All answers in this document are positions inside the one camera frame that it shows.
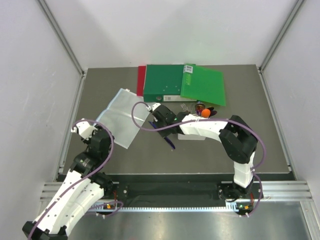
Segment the dark blue table knife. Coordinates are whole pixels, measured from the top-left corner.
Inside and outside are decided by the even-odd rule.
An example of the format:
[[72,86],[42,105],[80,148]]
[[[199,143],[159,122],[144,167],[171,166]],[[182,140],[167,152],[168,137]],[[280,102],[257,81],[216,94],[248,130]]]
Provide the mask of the dark blue table knife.
[[[154,129],[157,129],[157,126],[152,122],[152,121],[149,121],[149,124],[154,128]],[[175,145],[173,144],[173,142],[166,136],[166,137],[163,137],[163,139],[170,145],[170,147],[175,150],[176,147]]]

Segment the white divided plastic container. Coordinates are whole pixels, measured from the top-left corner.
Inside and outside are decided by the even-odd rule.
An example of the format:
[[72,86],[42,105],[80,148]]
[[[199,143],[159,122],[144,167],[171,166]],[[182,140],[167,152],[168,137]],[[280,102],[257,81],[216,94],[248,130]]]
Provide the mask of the white divided plastic container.
[[206,137],[195,134],[178,134],[177,139],[182,141],[204,141]]

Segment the clear mesh zip pouch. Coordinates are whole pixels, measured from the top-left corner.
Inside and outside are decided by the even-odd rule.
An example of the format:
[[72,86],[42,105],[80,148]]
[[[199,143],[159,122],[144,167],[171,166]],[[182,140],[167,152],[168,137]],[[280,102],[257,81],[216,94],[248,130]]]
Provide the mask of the clear mesh zip pouch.
[[121,88],[96,119],[110,130],[114,142],[125,149],[129,148],[140,130],[132,119],[142,126],[149,115],[147,107],[138,104],[134,109],[134,115],[131,116],[134,104],[142,100],[142,97],[130,90]]

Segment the silver spoon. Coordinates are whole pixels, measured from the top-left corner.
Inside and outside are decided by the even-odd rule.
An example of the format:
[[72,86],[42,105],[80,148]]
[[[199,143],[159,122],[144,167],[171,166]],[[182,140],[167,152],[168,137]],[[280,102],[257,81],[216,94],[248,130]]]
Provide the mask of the silver spoon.
[[195,105],[195,111],[200,114],[202,112],[202,110],[204,110],[206,108],[206,106],[204,104],[196,104]]

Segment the orange plastic spoon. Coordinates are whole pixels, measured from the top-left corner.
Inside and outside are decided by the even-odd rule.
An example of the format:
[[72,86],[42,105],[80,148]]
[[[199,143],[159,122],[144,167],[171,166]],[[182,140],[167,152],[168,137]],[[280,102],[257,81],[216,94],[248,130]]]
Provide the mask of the orange plastic spoon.
[[203,109],[201,112],[201,116],[203,118],[209,118],[211,116],[211,110],[208,108]]

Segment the black iridescent spoon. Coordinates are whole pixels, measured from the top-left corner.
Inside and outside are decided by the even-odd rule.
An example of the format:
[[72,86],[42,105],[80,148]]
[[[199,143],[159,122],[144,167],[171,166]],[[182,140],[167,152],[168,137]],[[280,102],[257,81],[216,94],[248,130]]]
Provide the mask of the black iridescent spoon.
[[209,107],[208,109],[210,109],[210,117],[212,117],[212,116],[217,114],[217,111],[215,110],[214,107]]

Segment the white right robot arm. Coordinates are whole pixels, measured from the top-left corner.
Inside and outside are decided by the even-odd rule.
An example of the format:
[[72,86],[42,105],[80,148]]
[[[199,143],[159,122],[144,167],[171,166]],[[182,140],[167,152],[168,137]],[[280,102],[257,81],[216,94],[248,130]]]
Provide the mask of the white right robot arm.
[[160,103],[153,104],[148,111],[153,115],[152,125],[155,129],[182,123],[179,126],[160,130],[159,134],[163,138],[170,134],[180,134],[187,137],[213,139],[222,144],[234,166],[232,185],[221,190],[222,198],[236,200],[245,198],[251,193],[252,167],[258,141],[248,131],[248,127],[244,129],[227,121],[203,121],[203,117],[186,111],[175,114]]

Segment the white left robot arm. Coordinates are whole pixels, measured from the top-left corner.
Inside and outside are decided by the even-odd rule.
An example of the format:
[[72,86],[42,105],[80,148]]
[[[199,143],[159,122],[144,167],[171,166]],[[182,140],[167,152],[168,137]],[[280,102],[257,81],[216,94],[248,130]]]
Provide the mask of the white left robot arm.
[[114,150],[111,131],[96,120],[81,119],[71,127],[87,145],[74,159],[49,204],[35,220],[22,227],[29,240],[66,240],[78,221],[101,198],[114,191],[112,181],[100,170]]

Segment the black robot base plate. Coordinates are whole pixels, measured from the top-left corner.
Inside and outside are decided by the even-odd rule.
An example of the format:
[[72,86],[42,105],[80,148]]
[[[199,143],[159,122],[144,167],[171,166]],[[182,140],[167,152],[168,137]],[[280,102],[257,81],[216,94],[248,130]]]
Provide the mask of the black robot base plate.
[[217,182],[120,182],[104,194],[104,198],[114,198],[123,202],[146,201],[144,197],[183,199],[195,196],[208,197],[209,199],[234,199],[237,200],[248,194],[251,185],[247,188],[235,183]]

